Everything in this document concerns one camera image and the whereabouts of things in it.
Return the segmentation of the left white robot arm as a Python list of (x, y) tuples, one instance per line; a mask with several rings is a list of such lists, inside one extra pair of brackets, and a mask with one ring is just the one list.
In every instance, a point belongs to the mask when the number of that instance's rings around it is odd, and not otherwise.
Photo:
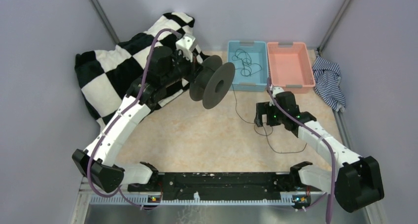
[(121, 167), (115, 159), (128, 137), (144, 118), (159, 104), (142, 104), (136, 95), (140, 89), (142, 73), (129, 74), (131, 83), (119, 108), (108, 116), (108, 123), (102, 125), (101, 133), (85, 149), (77, 149), (72, 159), (90, 188), (101, 197), (116, 195), (122, 185), (140, 185), (146, 191), (158, 185), (157, 169), (146, 162)]

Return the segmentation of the black cable spool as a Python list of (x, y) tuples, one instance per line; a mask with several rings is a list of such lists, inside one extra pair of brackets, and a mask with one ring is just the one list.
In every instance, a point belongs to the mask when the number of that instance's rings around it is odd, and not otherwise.
[(230, 62), (222, 63), (218, 55), (209, 56), (200, 65), (202, 70), (190, 82), (189, 96), (193, 101), (202, 101), (203, 107), (210, 110), (229, 91), (235, 76), (235, 66)]

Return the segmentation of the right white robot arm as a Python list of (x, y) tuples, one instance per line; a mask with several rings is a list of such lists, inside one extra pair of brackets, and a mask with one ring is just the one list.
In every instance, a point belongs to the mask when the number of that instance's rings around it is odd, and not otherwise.
[(308, 161), (292, 166), (289, 184), (294, 190), (315, 187), (335, 197), (349, 213), (384, 198), (378, 161), (372, 156), (360, 156), (340, 143), (315, 116), (300, 111), (293, 93), (280, 92), (269, 102), (256, 103), (254, 123), (257, 127), (283, 125), (331, 166), (330, 171)]

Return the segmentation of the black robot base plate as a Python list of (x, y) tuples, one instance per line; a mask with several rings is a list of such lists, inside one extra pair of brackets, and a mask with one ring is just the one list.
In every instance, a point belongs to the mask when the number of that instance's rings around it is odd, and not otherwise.
[(316, 188), (295, 183), (287, 172), (166, 172), (153, 175), (145, 185), (128, 185), (129, 192), (156, 192), (163, 200), (191, 200), (197, 193), (203, 201), (279, 200), (286, 193), (303, 195)]

